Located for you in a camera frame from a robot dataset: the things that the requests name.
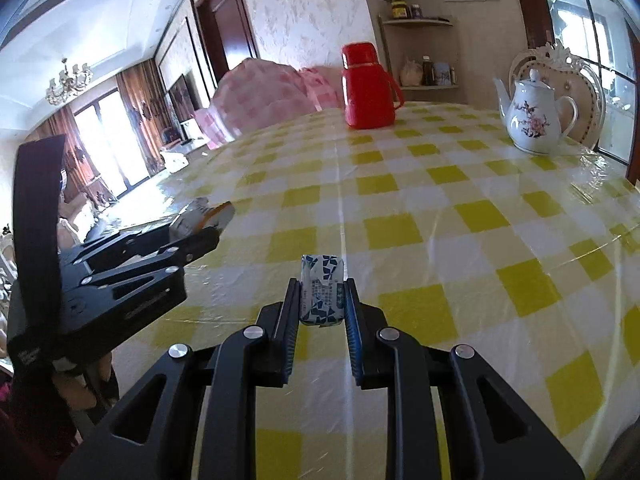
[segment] plastic table cover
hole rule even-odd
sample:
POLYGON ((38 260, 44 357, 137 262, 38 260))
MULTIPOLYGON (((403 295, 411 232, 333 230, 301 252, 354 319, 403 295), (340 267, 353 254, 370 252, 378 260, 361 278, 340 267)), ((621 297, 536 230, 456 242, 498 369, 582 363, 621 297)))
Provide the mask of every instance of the plastic table cover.
MULTIPOLYGON (((369 131, 325 110, 207 152, 158 193, 165 213, 197 196, 238 212, 186 267, 187 300, 116 350, 124 388, 171 344, 254 322, 301 254, 324 253, 421 344, 474 346, 588 477, 640 413, 640 194, 571 140, 527 155, 463 105, 408 103, 369 131)), ((300 326, 256 425, 259 479, 384 478, 386 392, 354 385, 343 325, 300 326)))

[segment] chandelier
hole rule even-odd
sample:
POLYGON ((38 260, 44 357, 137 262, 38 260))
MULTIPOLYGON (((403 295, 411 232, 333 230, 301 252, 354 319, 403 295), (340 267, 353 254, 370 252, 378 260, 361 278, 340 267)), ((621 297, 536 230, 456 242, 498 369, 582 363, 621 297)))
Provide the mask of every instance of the chandelier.
POLYGON ((87 63, 82 65, 82 70, 75 64, 72 74, 69 74, 69 70, 66 69, 66 57, 62 59, 62 63, 65 69, 60 71, 59 84, 56 85, 54 78, 49 81, 49 88, 47 88, 47 101, 54 106, 66 103, 71 97, 75 97, 84 91, 94 76, 94 73, 91 72, 91 68, 87 66, 87 63))

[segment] flowers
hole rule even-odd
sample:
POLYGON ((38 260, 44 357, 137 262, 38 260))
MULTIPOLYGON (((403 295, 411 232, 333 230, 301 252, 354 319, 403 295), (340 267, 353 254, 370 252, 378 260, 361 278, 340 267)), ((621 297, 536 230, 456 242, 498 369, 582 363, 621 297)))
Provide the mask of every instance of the flowers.
POLYGON ((535 115, 537 106, 531 106, 527 101, 524 104, 517 105, 516 110, 522 110, 527 115, 527 120, 522 121, 524 125, 522 133, 527 137, 537 139, 546 135, 545 126, 549 126, 549 121, 546 120, 546 116, 543 119, 535 115))

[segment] teapot handle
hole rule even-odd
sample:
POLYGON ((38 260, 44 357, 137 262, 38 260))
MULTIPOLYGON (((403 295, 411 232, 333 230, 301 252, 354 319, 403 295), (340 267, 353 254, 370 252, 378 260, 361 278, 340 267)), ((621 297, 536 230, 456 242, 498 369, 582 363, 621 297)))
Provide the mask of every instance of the teapot handle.
POLYGON ((556 110, 560 112, 560 103, 563 100, 569 101, 569 104, 574 109, 574 118, 571 120, 571 123, 569 124, 569 126, 567 126, 566 130, 562 132, 561 138, 566 137, 569 134, 569 132, 574 129, 575 122, 578 120, 578 105, 575 103, 574 99, 569 97, 568 95, 563 95, 562 97, 556 100, 556 110))
POLYGON ((384 72, 386 78, 389 81, 389 84, 391 85, 391 88, 394 90, 394 92, 398 96, 398 99, 400 100, 400 104, 394 107, 394 110, 398 110, 398 108, 402 108, 404 106, 404 96, 402 95, 402 90, 398 86, 398 83, 396 83, 396 80, 391 77, 391 74, 389 74, 389 72, 387 72, 386 70, 384 72))

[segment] jar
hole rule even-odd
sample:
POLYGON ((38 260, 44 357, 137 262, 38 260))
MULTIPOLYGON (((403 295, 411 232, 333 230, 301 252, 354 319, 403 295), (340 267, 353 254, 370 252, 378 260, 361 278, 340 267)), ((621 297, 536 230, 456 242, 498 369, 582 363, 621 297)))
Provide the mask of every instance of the jar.
POLYGON ((425 86, 435 86, 436 81, 433 76, 433 61, 429 56, 422 56, 422 83, 425 86))
POLYGON ((421 20, 423 18, 422 15, 422 7, 418 4, 413 4, 411 6, 411 17, 414 20, 421 20))
POLYGON ((411 11, 406 2, 391 2, 391 16, 394 20, 408 20, 411 17, 411 11))

